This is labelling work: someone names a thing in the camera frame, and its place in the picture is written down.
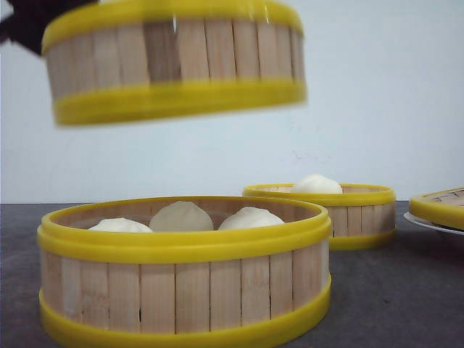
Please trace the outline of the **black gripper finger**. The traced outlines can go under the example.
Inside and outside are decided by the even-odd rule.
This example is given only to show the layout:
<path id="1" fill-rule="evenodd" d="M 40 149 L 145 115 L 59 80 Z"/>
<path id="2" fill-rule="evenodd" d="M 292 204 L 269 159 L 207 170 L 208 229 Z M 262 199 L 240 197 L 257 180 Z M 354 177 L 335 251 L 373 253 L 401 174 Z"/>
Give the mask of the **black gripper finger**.
<path id="1" fill-rule="evenodd" d="M 1 20 L 1 43 L 10 40 L 40 56 L 46 26 L 69 9 L 69 1 L 7 1 L 12 13 Z"/>

